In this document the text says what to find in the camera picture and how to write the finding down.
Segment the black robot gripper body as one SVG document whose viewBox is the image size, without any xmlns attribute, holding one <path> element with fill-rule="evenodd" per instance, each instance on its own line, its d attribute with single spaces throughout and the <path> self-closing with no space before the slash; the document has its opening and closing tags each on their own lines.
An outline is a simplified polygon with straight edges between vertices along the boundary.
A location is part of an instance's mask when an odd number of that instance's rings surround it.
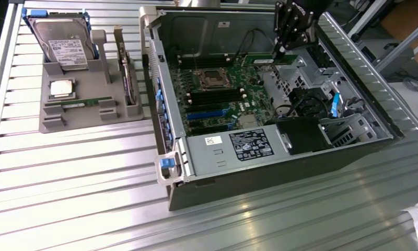
<svg viewBox="0 0 418 251">
<path fill-rule="evenodd" d="M 314 13 L 296 1 L 274 5 L 274 50 L 293 50 L 317 41 Z"/>
</svg>

